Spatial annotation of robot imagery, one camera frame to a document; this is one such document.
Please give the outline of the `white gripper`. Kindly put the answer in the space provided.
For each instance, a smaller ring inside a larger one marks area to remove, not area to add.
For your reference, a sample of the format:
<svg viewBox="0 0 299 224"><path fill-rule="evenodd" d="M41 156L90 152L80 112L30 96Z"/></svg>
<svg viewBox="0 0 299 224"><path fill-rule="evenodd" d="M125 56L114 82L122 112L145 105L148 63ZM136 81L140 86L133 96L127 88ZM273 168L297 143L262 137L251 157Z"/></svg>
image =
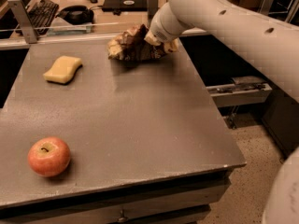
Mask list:
<svg viewBox="0 0 299 224"><path fill-rule="evenodd" d="M166 3L154 15L144 40L152 46L163 42L164 52L169 54L178 51L178 37L189 29L192 27L180 21Z"/></svg>

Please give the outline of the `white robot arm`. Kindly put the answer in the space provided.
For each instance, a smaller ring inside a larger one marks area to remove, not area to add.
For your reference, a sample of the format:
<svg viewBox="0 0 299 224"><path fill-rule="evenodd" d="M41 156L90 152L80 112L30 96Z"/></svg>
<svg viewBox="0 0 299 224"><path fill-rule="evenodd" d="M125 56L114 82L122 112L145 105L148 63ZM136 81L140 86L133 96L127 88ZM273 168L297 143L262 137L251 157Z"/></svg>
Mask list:
<svg viewBox="0 0 299 224"><path fill-rule="evenodd" d="M299 102L299 30L228 0L167 0L154 15L146 41L169 43L202 29ZM299 224L299 149L285 160L271 188L262 224Z"/></svg>

